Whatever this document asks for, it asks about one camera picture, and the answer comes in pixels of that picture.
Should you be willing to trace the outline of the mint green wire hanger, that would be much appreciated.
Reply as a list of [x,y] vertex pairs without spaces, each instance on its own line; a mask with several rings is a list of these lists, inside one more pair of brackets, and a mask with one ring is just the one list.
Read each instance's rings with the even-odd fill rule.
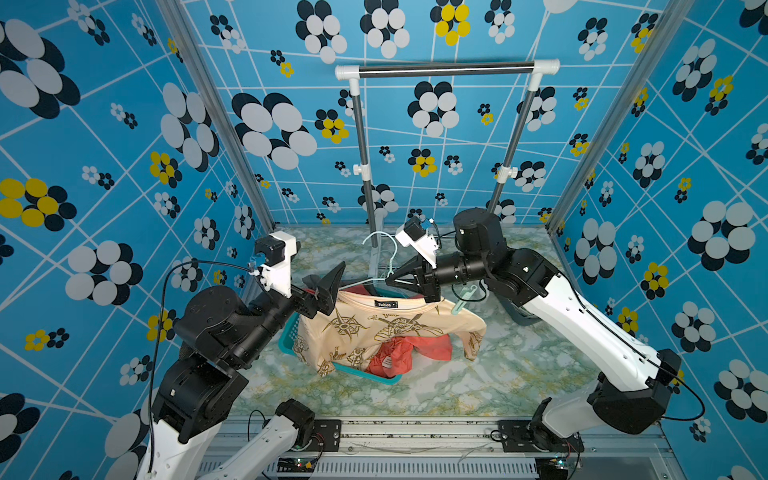
[[352,291],[360,288],[362,293],[391,298],[415,298],[413,292],[405,289],[405,284],[388,286],[386,278],[400,266],[404,260],[401,247],[395,234],[383,229],[365,233],[352,230],[352,236],[345,239],[342,252],[349,254],[342,289]]

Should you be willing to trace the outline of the beige compass print t-shirt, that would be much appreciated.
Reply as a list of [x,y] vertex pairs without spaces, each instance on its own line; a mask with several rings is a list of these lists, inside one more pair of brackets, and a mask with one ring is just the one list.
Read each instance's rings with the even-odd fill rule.
[[454,302],[426,302],[421,297],[372,296],[361,290],[341,291],[330,315],[300,316],[291,351],[324,377],[341,368],[366,372],[379,347],[405,336],[458,339],[464,357],[476,359],[486,334],[486,322],[463,309],[452,315]]

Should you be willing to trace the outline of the mint green clothespin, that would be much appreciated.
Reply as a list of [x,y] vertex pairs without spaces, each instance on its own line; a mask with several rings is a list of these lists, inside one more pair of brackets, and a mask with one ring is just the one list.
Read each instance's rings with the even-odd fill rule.
[[475,294],[479,291],[479,287],[475,284],[462,286],[457,293],[454,294],[456,301],[452,307],[451,314],[458,315],[469,303],[475,300]]

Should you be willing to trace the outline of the red garment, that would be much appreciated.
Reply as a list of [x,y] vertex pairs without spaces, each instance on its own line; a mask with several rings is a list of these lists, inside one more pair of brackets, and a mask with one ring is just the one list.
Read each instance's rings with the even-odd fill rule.
[[414,354],[430,360],[449,361],[452,358],[452,349],[449,335],[395,337],[379,347],[366,372],[381,378],[394,378],[412,370]]

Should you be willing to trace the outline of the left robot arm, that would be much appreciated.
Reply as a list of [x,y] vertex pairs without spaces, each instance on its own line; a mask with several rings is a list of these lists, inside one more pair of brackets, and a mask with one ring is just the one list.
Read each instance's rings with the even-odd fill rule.
[[339,263],[309,289],[263,289],[244,302],[229,287],[196,294],[175,330],[185,351],[148,397],[149,446],[140,479],[192,479],[248,384],[250,368],[271,340],[300,314],[331,314],[346,265]]

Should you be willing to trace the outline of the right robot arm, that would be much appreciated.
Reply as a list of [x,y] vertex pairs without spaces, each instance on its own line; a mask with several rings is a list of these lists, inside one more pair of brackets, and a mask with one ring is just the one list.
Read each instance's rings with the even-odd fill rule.
[[637,435],[662,419],[681,365],[676,353],[655,350],[612,323],[538,252],[508,246],[496,215],[473,208],[453,224],[457,250],[451,255],[437,253],[436,237],[418,218],[400,226],[396,240],[418,254],[389,274],[387,284],[436,302],[442,287],[478,281],[554,327],[599,369],[582,389],[539,404],[527,425],[530,443],[547,452],[578,449],[576,437],[586,430],[607,426]]

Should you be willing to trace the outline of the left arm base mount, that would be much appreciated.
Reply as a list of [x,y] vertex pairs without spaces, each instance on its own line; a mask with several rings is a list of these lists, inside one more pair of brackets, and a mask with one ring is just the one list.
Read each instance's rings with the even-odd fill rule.
[[316,419],[310,430],[301,430],[292,452],[327,453],[340,448],[342,421],[340,419]]

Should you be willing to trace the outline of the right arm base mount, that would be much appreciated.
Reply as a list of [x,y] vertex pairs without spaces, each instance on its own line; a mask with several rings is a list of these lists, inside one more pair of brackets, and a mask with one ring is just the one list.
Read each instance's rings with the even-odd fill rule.
[[507,453],[576,454],[584,451],[579,436],[560,438],[541,425],[532,426],[529,420],[499,420],[490,436],[499,441]]

